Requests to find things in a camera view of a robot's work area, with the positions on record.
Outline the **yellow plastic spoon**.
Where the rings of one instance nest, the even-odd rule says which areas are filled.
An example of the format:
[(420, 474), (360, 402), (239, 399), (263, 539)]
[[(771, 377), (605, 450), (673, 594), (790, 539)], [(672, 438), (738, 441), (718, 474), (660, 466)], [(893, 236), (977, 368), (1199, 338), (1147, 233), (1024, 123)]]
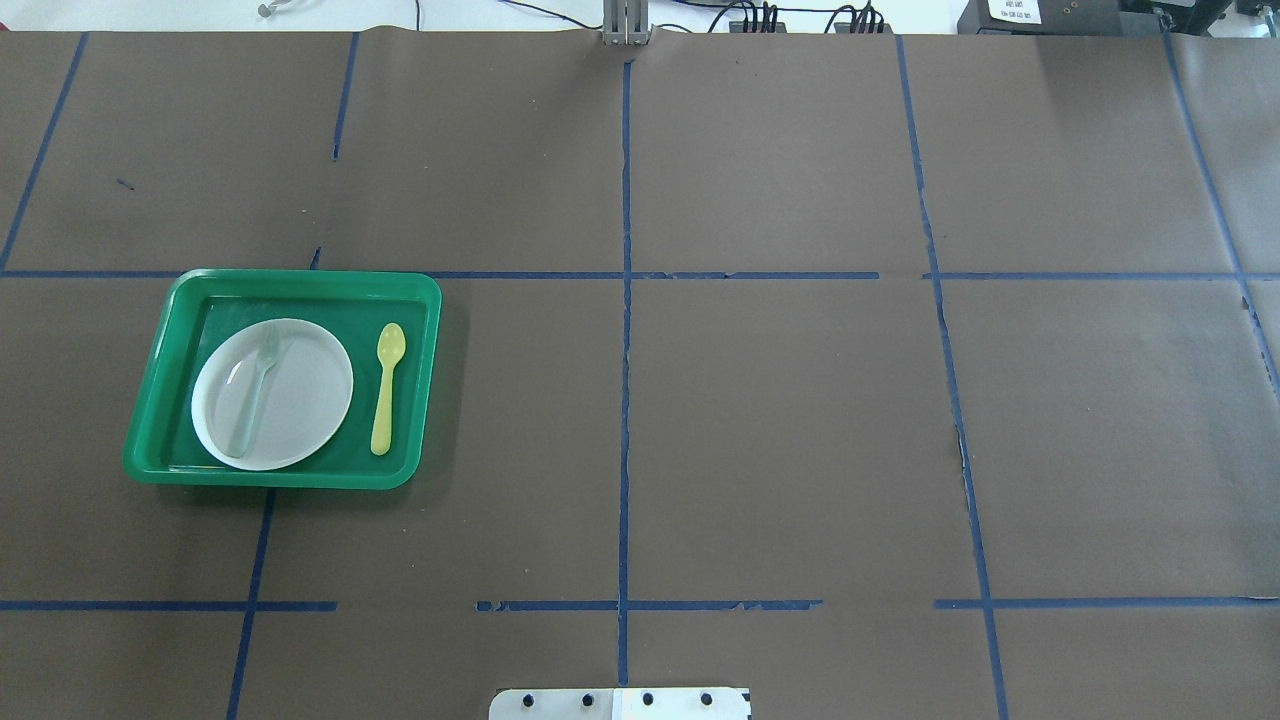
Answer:
[(394, 322), (385, 324), (376, 342), (380, 378), (370, 436), (370, 451), (375, 456), (384, 456), (390, 450), (394, 425), (394, 377), (406, 350), (407, 340), (403, 328)]

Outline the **black power strip left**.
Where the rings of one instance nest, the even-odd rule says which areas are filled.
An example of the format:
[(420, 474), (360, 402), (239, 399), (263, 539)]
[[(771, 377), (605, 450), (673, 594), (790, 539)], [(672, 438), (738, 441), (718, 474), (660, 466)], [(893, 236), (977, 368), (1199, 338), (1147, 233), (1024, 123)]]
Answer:
[(739, 20), (727, 20), (730, 33), (777, 35), (786, 31), (785, 23), (780, 19), (781, 8), (773, 3), (732, 1), (717, 17), (716, 23), (719, 23), (721, 17), (732, 10), (740, 10), (742, 17)]

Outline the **black power strip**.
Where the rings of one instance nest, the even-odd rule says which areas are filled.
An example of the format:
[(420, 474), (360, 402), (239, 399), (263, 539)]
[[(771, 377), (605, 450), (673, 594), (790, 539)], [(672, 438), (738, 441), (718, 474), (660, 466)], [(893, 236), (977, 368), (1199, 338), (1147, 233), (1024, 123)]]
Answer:
[(773, 3), (732, 1), (717, 17), (716, 23), (719, 23), (721, 17), (732, 10), (740, 10), (742, 17), (739, 20), (727, 20), (730, 33), (777, 35), (786, 31), (785, 23), (780, 19), (781, 8)]
[(890, 24), (873, 1), (837, 8), (824, 28), (826, 33), (835, 35), (884, 35), (890, 31)]

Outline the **green plastic tray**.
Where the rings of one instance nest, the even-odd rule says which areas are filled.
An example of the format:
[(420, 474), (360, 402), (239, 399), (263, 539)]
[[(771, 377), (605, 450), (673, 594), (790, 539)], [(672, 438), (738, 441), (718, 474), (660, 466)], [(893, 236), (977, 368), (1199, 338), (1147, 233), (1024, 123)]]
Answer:
[[(422, 274), (201, 269), (170, 288), (148, 355), (122, 464), (141, 483), (393, 489), (417, 470), (428, 419), (438, 329), (438, 283)], [(297, 318), (330, 331), (355, 370), (355, 393), (335, 436), (312, 456), (274, 471), (241, 471), (214, 459), (189, 419), (189, 393), (204, 361), (238, 329)], [(394, 377), (393, 438), (384, 456), (370, 451), (383, 327), (398, 323), (407, 350)]]

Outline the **white round plate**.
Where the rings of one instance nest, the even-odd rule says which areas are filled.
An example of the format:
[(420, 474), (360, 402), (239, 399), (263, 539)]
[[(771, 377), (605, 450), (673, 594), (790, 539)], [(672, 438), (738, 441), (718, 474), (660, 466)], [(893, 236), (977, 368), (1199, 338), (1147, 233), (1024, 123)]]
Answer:
[[(227, 446), (244, 402), (265, 324), (282, 332), (282, 355), (265, 387), (250, 451), (229, 457)], [(241, 471), (274, 471), (316, 454), (349, 410), (355, 370), (342, 342), (321, 325), (273, 318), (238, 329), (198, 369), (189, 393), (189, 419), (204, 448)]]

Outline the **black power strip right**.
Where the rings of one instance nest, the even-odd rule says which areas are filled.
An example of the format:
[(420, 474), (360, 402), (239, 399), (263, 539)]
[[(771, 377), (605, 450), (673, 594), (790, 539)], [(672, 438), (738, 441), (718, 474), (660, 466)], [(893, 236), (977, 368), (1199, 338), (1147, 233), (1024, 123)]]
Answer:
[(890, 24), (873, 1), (837, 8), (824, 28), (826, 33), (835, 35), (884, 35), (890, 31)]

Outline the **pale green plastic fork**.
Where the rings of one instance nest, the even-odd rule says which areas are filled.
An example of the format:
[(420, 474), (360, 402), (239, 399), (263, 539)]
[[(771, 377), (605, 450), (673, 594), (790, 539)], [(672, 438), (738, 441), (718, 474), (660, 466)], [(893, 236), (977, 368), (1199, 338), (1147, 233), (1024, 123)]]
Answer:
[(268, 377), (282, 355), (282, 332), (276, 324), (265, 324), (259, 340), (252, 379), (227, 446), (229, 457), (243, 457), (250, 451), (260, 423)]

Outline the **black computer box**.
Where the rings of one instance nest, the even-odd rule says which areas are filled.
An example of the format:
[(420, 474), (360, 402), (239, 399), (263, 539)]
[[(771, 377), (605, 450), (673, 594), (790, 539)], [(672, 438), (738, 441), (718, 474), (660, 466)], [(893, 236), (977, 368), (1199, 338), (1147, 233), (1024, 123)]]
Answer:
[(1143, 37), (1161, 35), (1149, 6), (1130, 1), (969, 1), (957, 35)]

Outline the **aluminium frame post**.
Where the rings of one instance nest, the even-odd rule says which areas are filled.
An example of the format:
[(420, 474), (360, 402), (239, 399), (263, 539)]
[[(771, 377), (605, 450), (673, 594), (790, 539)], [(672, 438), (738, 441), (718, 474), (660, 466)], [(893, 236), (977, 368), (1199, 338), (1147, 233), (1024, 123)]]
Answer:
[(611, 47), (643, 46), (652, 40), (648, 0), (604, 0), (602, 42)]

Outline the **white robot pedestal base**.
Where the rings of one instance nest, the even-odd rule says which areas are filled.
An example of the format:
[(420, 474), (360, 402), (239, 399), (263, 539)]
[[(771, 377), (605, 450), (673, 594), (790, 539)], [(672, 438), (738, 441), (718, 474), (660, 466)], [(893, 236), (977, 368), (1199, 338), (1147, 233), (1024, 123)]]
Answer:
[(489, 719), (751, 719), (750, 691), (732, 687), (504, 689)]

